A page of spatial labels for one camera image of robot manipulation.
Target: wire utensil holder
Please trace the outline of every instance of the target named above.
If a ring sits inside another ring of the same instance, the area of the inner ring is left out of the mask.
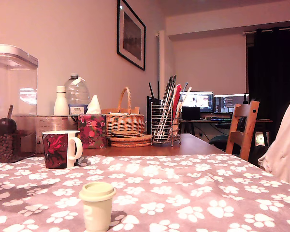
[[[180,143],[180,119],[180,112],[173,112],[172,105],[151,103],[151,144]]]

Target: ceiling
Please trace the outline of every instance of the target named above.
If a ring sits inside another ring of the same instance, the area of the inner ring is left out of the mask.
[[[165,16],[184,15],[282,0],[157,0]]]

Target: cable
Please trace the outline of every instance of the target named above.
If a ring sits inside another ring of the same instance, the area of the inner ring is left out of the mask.
[[[223,133],[222,131],[218,130],[216,127],[214,127],[212,124],[208,123],[209,125],[211,125],[212,128],[216,129],[217,131],[219,131],[220,133],[229,136],[228,134]]]
[[[210,141],[209,140],[209,138],[207,137],[207,135],[204,133],[204,131],[203,130],[201,130],[200,128],[198,128],[198,127],[196,127],[196,126],[194,126],[195,128],[197,128],[197,129],[199,129],[200,131],[202,131],[203,132],[203,134],[205,135],[205,137],[208,139],[208,141]]]

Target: paw print tablecloth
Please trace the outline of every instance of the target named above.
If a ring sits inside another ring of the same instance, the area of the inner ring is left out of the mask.
[[[290,232],[290,185],[232,155],[0,164],[0,232],[83,232],[82,185],[111,183],[109,231]]]

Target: curtain rod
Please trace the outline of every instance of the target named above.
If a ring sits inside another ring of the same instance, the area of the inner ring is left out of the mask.
[[[278,30],[290,30],[290,28],[280,28]],[[262,32],[272,32],[273,30],[272,29],[269,29],[269,30],[262,30]],[[247,34],[253,34],[253,33],[257,33],[256,30],[254,31],[244,31],[243,32],[243,35],[247,35]]]

